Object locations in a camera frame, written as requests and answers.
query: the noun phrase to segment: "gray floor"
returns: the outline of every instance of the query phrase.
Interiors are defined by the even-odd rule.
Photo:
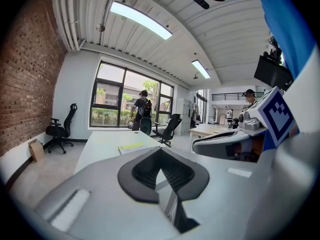
[[[52,189],[73,175],[85,143],[74,143],[66,146],[66,154],[57,147],[39,162],[32,162],[13,184],[10,194],[23,204],[34,208],[37,203]],[[189,135],[175,135],[171,147],[189,151]]]

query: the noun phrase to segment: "white desk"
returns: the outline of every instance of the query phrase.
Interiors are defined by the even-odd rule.
[[[199,124],[196,128],[192,128],[189,130],[190,132],[190,151],[192,152],[192,143],[193,143],[193,137],[198,136],[198,137],[207,137],[210,135],[217,135],[220,134],[223,131],[227,131],[227,128],[222,128],[222,125],[220,124],[206,124],[206,123],[201,123]]]
[[[97,161],[120,156],[118,146],[133,145],[138,142],[143,142],[147,148],[165,147],[141,131],[93,131],[73,174]]]

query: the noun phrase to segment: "black screen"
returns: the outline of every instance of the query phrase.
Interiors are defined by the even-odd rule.
[[[254,78],[264,82],[271,87],[279,87],[287,90],[293,82],[293,77],[284,66],[275,64],[272,60],[260,56]]]

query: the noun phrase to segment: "ceiling light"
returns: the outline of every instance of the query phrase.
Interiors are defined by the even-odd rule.
[[[205,79],[210,78],[210,75],[205,70],[205,68],[201,65],[199,60],[194,60],[191,63],[196,67],[197,70],[199,70],[199,72],[204,76]]]
[[[123,3],[113,2],[110,11],[144,25],[146,28],[152,30],[165,40],[172,36],[170,31],[168,31],[164,26],[160,25],[154,19]]]

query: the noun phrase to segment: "cabinet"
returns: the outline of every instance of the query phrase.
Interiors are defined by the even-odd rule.
[[[179,98],[176,103],[176,113],[181,115],[182,121],[174,130],[175,135],[189,134],[192,116],[192,102],[185,98]]]

